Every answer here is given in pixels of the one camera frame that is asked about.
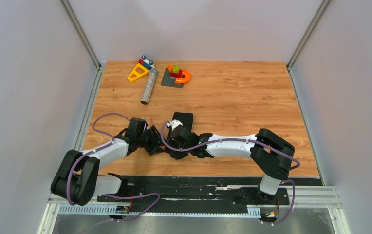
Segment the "black zip tool case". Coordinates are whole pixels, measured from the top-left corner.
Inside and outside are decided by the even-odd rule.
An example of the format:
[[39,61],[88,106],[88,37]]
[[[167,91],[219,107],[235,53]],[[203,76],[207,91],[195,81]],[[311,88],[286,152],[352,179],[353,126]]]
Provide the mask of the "black zip tool case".
[[192,131],[194,120],[193,113],[174,112],[172,119],[180,121],[186,129]]

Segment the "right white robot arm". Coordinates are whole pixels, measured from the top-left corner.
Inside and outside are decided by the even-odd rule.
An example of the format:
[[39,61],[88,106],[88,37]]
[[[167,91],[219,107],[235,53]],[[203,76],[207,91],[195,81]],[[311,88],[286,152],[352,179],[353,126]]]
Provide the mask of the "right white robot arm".
[[169,135],[162,141],[172,151],[198,158],[237,156],[253,160],[263,171],[257,192],[259,200],[266,204],[276,199],[279,185],[300,166],[294,158],[294,146],[268,129],[261,128],[257,134],[247,136],[221,136],[197,135],[174,121],[165,127]]

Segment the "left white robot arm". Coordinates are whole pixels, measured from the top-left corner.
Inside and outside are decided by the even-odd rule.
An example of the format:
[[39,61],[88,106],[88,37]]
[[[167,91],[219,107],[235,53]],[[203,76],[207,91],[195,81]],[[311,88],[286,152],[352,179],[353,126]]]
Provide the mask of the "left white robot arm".
[[99,175],[99,169],[124,158],[138,148],[149,155],[163,152],[159,131],[155,126],[139,130],[126,128],[101,146],[86,151],[69,150],[52,181],[51,193],[71,205],[86,205],[93,197],[110,194],[116,201],[129,195],[127,182],[121,175]]

